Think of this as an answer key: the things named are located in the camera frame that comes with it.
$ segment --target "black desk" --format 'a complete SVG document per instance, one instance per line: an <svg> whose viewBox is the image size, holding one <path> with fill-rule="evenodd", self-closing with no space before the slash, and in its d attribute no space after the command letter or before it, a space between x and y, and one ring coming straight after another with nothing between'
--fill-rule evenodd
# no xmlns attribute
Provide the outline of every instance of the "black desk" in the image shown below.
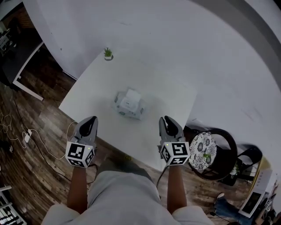
<svg viewBox="0 0 281 225"><path fill-rule="evenodd" d="M10 47L2 62L2 70L8 82L41 101L43 98L18 82L18 78L21 78L22 70L42 45L43 41L35 29L24 29L19 35L16 47Z"/></svg>

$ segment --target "white cable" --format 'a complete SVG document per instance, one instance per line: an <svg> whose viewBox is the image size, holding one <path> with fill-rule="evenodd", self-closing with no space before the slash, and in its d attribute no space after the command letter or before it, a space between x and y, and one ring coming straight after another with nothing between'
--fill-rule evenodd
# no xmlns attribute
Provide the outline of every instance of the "white cable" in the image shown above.
<svg viewBox="0 0 281 225"><path fill-rule="evenodd" d="M11 138L9 137L9 135L8 135L8 130L9 130L9 128L10 128L10 130L12 130L12 126L11 126L12 117L11 117L10 114L4 116L3 113L0 113L0 116L2 117L2 118L1 118L1 123L0 123L0 125L2 126L2 129L0 130L0 132L3 131L5 134L7 134L8 138L9 138L11 141L16 141L16 140L18 140L18 142L20 143L20 145L22 146L22 148L25 149L25 148L26 148L26 142L25 142L25 139L24 139L23 134L25 134L25 135L27 135L27 134L26 134L25 132L22 133L22 139L23 139L23 142L25 143L25 146L22 145L22 143L20 142L20 140L19 140L18 138L16 138L16 139L11 139ZM7 116L9 116L11 120L10 120L10 124L6 126L6 125L5 125L5 119L6 119ZM67 132L66 132L66 140L67 140L67 141L68 141L68 130L69 130L71 124L73 124L73 123L75 123L75 121L71 122L70 125L69 125L68 128L67 128ZM42 142L42 144L44 145L45 149L47 150L47 152L48 152L51 156L53 156L54 158L56 158L56 159L58 159L58 160L61 160L63 157L65 157L65 154L64 154L61 158L57 158L56 156L54 156L54 155L53 155L51 152L49 152L49 150L47 149L46 145L44 144L44 142L43 142L42 139L41 139L41 136L40 136L39 132L38 132L37 130L35 130L35 129L30 129L30 130L31 130L31 131L36 131L36 133L37 133L38 136L39 136L40 141Z"/></svg>
<svg viewBox="0 0 281 225"><path fill-rule="evenodd" d="M68 128L67 128L67 132L66 132L66 140L68 141L68 130L69 130L69 128L70 128L70 126L71 126L71 124L68 126Z"/></svg>
<svg viewBox="0 0 281 225"><path fill-rule="evenodd" d="M47 149L47 147L46 147L46 145L44 144L44 142L42 141L42 139L41 139L41 136L40 136L40 134L38 133L38 131L37 130L34 130L34 129L30 129L31 131L36 131L36 133L38 134L38 136L39 136L39 138L40 138L40 141L42 142L42 144L44 145L44 147L45 147L45 149L47 150L47 152L51 155L51 156L53 156L54 158L56 158L56 159L58 159L58 160L61 160L64 156L65 156L65 154L61 157L61 158L57 158L56 156L54 156L51 152L49 152L49 150Z"/></svg>
<svg viewBox="0 0 281 225"><path fill-rule="evenodd" d="M1 123L0 123L0 125L2 126L2 130L1 130L1 131L3 131L5 134L7 134L8 138L9 138L11 141L16 141L16 140L18 140L18 142L20 143L20 145L22 146L22 148L25 149L25 148L26 148L26 142L25 142L25 138L24 138L23 134L25 134L25 135L27 135L27 134L26 134L25 132L22 133L22 139L23 139L23 142L25 143L25 146L22 145L21 141L20 141L18 138L16 138L16 139L10 138L10 137L9 137L9 134L8 134L8 130L9 130L9 127L10 127L10 130L12 131L12 126L11 126L12 117L11 117L10 114L4 116L3 113L0 113L0 116L2 116L2 118L1 118ZM9 116L11 120L10 120L10 124L6 126L6 125L5 125L5 119L6 119L7 116Z"/></svg>
<svg viewBox="0 0 281 225"><path fill-rule="evenodd" d="M66 140L67 140L67 141L68 141L68 130L69 130L71 124L73 124L73 123L75 123L75 121L73 121L72 123L70 123L70 125L69 125L68 128L67 128L67 132L66 132ZM36 131L36 133L38 134L38 136L39 136L39 138L40 138L40 141L42 142L42 144L44 145L45 149L47 150L47 152L48 152L51 156L53 156L54 158L56 158L56 159L58 159L58 160L61 160L63 157L65 157L65 154L64 154L61 158L57 158L56 156L54 156L54 155L53 155L51 152L49 152L49 150L47 149L46 145L44 144L44 142L43 142L42 139L41 139L41 136L40 136L39 132L38 132L37 130L34 130L34 129L30 129L30 130L31 130L31 131Z"/></svg>

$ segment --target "white pot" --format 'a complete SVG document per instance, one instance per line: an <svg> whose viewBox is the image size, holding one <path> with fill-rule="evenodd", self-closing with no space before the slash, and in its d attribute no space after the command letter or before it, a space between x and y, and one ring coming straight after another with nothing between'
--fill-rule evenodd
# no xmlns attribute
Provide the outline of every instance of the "white pot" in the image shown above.
<svg viewBox="0 0 281 225"><path fill-rule="evenodd" d="M105 60L112 60L112 55L111 56L105 56L104 59Z"/></svg>

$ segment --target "tissue box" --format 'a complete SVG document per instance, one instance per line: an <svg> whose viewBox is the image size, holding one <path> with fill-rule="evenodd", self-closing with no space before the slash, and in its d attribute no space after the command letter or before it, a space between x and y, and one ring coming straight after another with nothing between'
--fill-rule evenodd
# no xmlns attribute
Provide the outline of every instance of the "tissue box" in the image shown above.
<svg viewBox="0 0 281 225"><path fill-rule="evenodd" d="M114 104L114 110L122 116L142 120L145 112L145 102L135 90L118 92Z"/></svg>

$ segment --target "succulent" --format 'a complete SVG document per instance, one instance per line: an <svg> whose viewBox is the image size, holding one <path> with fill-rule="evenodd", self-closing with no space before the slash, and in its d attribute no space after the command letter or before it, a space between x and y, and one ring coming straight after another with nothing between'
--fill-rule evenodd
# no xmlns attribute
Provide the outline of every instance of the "succulent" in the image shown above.
<svg viewBox="0 0 281 225"><path fill-rule="evenodd" d="M105 57L112 56L112 51L108 47L104 49L104 56Z"/></svg>
<svg viewBox="0 0 281 225"><path fill-rule="evenodd" d="M206 158L206 159L210 159L210 158L211 158L211 154L206 154L206 153L204 153L204 154L203 154L203 157Z"/></svg>

